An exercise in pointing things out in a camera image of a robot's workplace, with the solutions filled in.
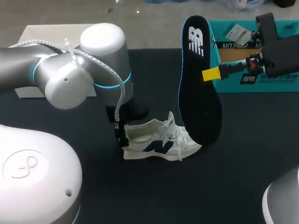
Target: black table surface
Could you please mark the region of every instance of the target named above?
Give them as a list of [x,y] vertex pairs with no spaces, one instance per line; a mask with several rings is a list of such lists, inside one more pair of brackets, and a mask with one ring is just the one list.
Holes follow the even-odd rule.
[[[182,125],[177,95],[180,49],[129,52],[135,95],[149,116]],[[299,93],[220,94],[223,130],[216,144],[182,162],[120,160],[104,105],[88,98],[60,111],[45,99],[0,95],[0,123],[67,141],[83,168],[79,224],[263,224],[262,197],[299,165]]]

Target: robot logo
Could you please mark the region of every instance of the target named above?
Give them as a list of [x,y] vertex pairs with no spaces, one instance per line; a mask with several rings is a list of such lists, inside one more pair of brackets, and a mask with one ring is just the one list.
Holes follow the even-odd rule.
[[21,150],[6,159],[2,170],[4,178],[9,183],[32,185],[46,176],[49,162],[38,151]]

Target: white spiral cable wrap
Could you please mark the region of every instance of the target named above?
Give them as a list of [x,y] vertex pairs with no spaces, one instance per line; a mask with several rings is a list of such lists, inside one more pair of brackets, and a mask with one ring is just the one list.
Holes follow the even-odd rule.
[[[51,46],[51,47],[54,47],[54,48],[57,48],[57,49],[69,52],[67,47],[63,47],[63,46],[51,43],[49,41],[43,41],[43,40],[25,41],[25,42],[22,42],[22,43],[18,43],[18,44],[12,45],[12,46],[10,46],[10,48],[23,47],[23,46],[30,45],[30,44],[35,44],[35,43],[36,44],[48,45],[48,46]],[[121,96],[120,96],[120,98],[119,98],[119,100],[117,102],[116,108],[115,108],[114,119],[116,121],[120,121],[119,110],[120,110],[120,107],[121,107],[122,102],[123,102],[123,100],[125,98],[125,95],[126,95],[125,84],[123,83],[121,77],[113,69],[111,69],[108,65],[106,65],[103,62],[101,62],[99,59],[91,56],[90,54],[85,53],[85,52],[83,52],[81,50],[78,50],[78,49],[73,49],[73,51],[74,51],[74,53],[76,55],[80,55],[80,56],[82,56],[82,57],[84,57],[84,58],[86,58],[88,60],[91,60],[91,61],[95,62],[100,67],[102,67],[103,69],[105,69],[106,71],[108,71],[116,79],[116,81],[118,82],[118,84],[120,85],[120,88],[121,88]]]

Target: n logo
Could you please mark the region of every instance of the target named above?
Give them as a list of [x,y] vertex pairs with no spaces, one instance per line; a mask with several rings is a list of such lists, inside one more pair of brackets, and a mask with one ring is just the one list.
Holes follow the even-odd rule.
[[199,55],[204,55],[204,50],[200,47],[203,46],[202,32],[200,29],[195,29],[194,27],[189,27],[189,49]]
[[157,140],[150,143],[149,146],[147,146],[143,151],[150,152],[154,150],[156,153],[166,154],[172,146],[172,141],[166,142],[163,146],[163,141]]

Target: white sneaker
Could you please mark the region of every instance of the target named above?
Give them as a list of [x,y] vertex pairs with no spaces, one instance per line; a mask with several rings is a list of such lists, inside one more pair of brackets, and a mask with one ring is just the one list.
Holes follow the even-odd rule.
[[172,112],[165,122],[153,119],[143,125],[125,125],[125,131],[129,140],[129,146],[123,147],[125,160],[160,156],[169,161],[181,161],[201,148],[185,127],[176,125]]

